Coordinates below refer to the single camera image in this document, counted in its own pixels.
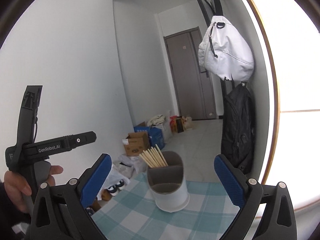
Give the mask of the left hand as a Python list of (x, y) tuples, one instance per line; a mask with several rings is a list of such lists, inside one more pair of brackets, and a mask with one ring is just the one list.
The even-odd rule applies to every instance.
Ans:
[[(55, 185), (53, 175), (61, 174), (63, 167), (51, 166), (48, 178), (45, 180), (50, 186)], [(4, 188), (12, 203), (23, 213), (28, 213), (27, 204), (23, 196), (31, 196), (32, 190), (26, 179), (18, 173), (7, 171), (4, 175)]]

